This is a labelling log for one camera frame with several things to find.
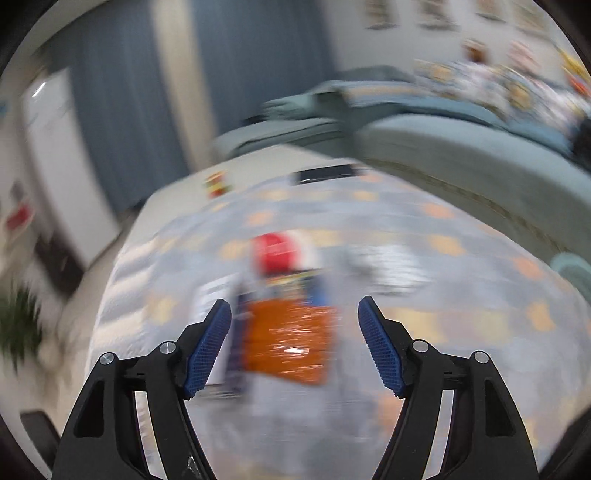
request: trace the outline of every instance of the red object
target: red object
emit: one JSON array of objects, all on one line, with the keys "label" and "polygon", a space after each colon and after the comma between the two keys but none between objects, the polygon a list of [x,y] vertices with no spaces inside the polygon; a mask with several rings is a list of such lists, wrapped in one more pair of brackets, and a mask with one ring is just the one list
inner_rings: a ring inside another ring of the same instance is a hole
[{"label": "red object", "polygon": [[33,210],[28,204],[22,203],[6,219],[6,230],[13,232],[27,223],[33,215]]},{"label": "red object", "polygon": [[267,233],[254,239],[255,259],[263,275],[289,273],[295,263],[297,251],[289,236]]}]

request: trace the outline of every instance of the bedsheet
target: bedsheet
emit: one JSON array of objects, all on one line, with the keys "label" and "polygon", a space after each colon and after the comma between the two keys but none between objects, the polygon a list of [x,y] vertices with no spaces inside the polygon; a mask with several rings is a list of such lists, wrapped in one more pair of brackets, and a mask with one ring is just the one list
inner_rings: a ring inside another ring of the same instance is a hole
[{"label": "bedsheet", "polygon": [[[311,387],[248,374],[248,392],[239,398],[218,398],[206,387],[189,401],[193,427],[220,480],[372,477],[402,402],[382,385],[360,332],[356,304],[366,294],[387,318],[444,353],[489,352],[543,465],[591,398],[589,306],[497,231],[369,169],[299,186],[292,176],[268,180],[226,194],[127,249],[103,297],[90,363],[105,351],[145,355],[177,338],[197,321],[205,284],[227,275],[255,281],[252,237],[294,228],[320,251],[327,298],[337,311],[328,380]],[[349,257],[351,246],[380,245],[403,248],[428,281],[405,293],[377,292]],[[447,415],[451,402],[445,395]],[[141,395],[138,415],[151,471],[165,478]],[[439,469],[448,427],[439,423],[426,478]]]}]

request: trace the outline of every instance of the metal screw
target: metal screw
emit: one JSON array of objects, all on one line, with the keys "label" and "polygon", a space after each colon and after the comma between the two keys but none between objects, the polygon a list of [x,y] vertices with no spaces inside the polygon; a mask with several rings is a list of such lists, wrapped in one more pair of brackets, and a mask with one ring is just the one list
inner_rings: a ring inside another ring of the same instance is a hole
[{"label": "metal screw", "polygon": [[417,351],[417,352],[421,352],[424,353],[427,350],[429,350],[429,344],[427,342],[423,342],[422,340],[415,340],[413,342],[413,348]]},{"label": "metal screw", "polygon": [[474,360],[476,360],[479,364],[485,364],[489,361],[489,358],[484,352],[476,352],[474,354]]},{"label": "metal screw", "polygon": [[174,342],[164,342],[160,345],[160,352],[164,355],[168,355],[169,353],[173,353],[177,349],[177,345]]},{"label": "metal screw", "polygon": [[100,363],[103,365],[109,365],[113,360],[115,360],[115,356],[112,353],[103,353],[100,356]]}]

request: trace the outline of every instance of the floor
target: floor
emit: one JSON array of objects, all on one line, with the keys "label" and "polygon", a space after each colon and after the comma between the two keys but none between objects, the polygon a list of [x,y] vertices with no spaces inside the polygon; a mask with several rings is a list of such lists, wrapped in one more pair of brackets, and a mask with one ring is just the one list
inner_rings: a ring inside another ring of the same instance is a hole
[{"label": "floor", "polygon": [[30,360],[19,368],[18,375],[6,362],[0,368],[0,385],[6,388],[4,391],[14,393],[20,410],[44,410],[60,434],[82,389],[87,350],[100,300],[113,262],[128,233],[129,226],[91,266],[74,296],[66,303],[55,325],[58,336],[66,345],[63,362],[57,372],[47,375],[36,362]]}]

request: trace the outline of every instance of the pillow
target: pillow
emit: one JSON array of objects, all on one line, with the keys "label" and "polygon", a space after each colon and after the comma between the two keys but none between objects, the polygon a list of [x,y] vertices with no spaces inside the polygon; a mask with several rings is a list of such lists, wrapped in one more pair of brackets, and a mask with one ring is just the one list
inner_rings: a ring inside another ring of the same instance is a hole
[{"label": "pillow", "polygon": [[558,130],[539,122],[509,120],[507,131],[549,148],[563,157],[570,158],[571,142]]},{"label": "pillow", "polygon": [[506,90],[498,82],[499,73],[494,67],[472,62],[417,60],[415,73],[417,84],[437,96],[482,105],[502,118],[508,113]]},{"label": "pillow", "polygon": [[289,97],[270,100],[262,104],[265,120],[305,120],[317,117],[316,97],[311,93],[302,93]]},{"label": "pillow", "polygon": [[483,106],[449,98],[425,97],[409,99],[405,103],[408,113],[437,115],[457,118],[473,124],[487,127],[505,128],[505,123],[498,116]]},{"label": "pillow", "polygon": [[317,95],[327,92],[339,93],[350,108],[400,103],[408,98],[431,94],[425,88],[409,82],[343,82],[340,80],[324,82],[315,91]]},{"label": "pillow", "polygon": [[379,82],[413,82],[414,77],[396,67],[390,65],[376,65],[374,67],[361,67],[345,70],[339,74],[339,80],[347,82],[359,82],[364,80],[376,80]]},{"label": "pillow", "polygon": [[539,122],[560,131],[569,140],[591,113],[586,98],[567,89],[552,88],[515,70],[503,69],[499,82],[507,91],[511,119]]}]

